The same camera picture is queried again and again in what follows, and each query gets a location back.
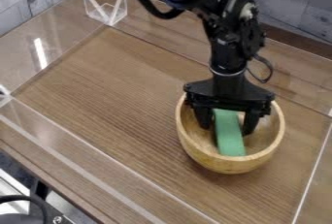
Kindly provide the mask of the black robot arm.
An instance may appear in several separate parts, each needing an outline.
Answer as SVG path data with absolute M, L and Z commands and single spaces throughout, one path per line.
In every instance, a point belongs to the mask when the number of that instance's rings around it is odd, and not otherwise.
M 193 12 L 203 21 L 212 48 L 209 69 L 213 78 L 185 85 L 187 103 L 203 128 L 209 128 L 213 110 L 244 112 L 243 134 L 255 132 L 260 119 L 271 113 L 275 94 L 246 77 L 254 59 L 270 65 L 260 55 L 267 33 L 259 21 L 255 0 L 163 0 L 171 10 L 163 12 L 151 0 L 139 0 L 145 9 L 161 19 Z

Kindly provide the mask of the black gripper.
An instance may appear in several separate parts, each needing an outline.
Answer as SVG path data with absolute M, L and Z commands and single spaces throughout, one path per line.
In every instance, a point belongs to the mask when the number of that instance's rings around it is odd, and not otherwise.
M 238 74 L 213 74 L 208 80 L 185 84 L 187 103 L 195 111 L 199 125 L 209 129 L 213 109 L 247 112 L 243 123 L 243 135 L 251 135 L 260 122 L 262 115 L 271 113 L 275 94 L 247 79 L 246 72 Z

